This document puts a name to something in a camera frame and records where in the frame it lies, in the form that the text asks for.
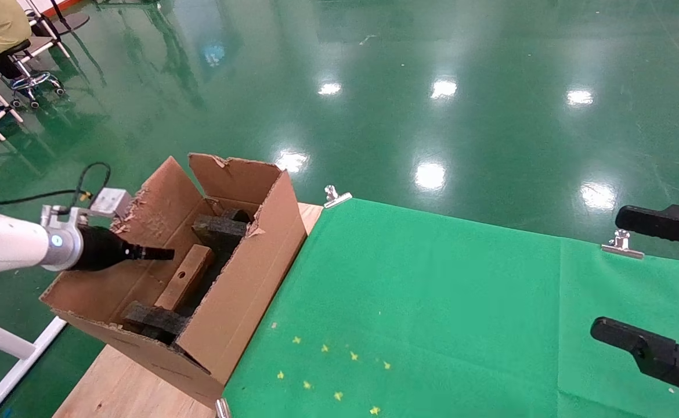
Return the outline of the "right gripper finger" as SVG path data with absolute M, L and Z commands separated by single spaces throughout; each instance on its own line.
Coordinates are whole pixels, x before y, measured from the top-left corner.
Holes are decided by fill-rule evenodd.
M 679 206 L 672 204 L 663 211 L 623 206 L 616 215 L 615 225 L 639 235 L 679 242 Z
M 599 317 L 592 323 L 590 335 L 631 354 L 642 374 L 679 388 L 676 340 L 607 317 Z

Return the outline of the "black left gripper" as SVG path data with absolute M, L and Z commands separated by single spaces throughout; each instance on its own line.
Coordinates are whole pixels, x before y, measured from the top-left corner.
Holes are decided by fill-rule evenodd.
M 116 233 L 98 226 L 80 226 L 82 251 L 76 262 L 80 272 L 98 272 L 124 260 L 174 260 L 175 250 L 133 246 Z

